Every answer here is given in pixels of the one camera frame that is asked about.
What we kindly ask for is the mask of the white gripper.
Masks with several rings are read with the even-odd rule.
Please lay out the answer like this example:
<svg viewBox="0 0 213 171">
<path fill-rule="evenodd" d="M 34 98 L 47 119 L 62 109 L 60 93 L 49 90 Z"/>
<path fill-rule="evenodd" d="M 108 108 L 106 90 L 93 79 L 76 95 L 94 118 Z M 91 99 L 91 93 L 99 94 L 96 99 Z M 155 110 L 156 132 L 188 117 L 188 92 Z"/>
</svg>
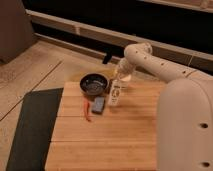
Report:
<svg viewBox="0 0 213 171">
<path fill-rule="evenodd" d="M 130 81 L 135 68 L 126 58 L 122 58 L 116 66 L 115 77 L 121 81 Z"/>
</svg>

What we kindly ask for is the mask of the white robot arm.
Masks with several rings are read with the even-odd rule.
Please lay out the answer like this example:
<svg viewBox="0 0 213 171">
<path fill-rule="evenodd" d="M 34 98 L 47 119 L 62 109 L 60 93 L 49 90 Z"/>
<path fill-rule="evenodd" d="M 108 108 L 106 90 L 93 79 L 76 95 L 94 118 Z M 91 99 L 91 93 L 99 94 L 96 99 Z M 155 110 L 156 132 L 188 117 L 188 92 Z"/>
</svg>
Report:
<svg viewBox="0 0 213 171">
<path fill-rule="evenodd" d="M 157 171 L 213 171 L 213 76 L 152 52 L 148 43 L 126 46 L 118 71 L 142 67 L 166 83 L 157 105 Z"/>
</svg>

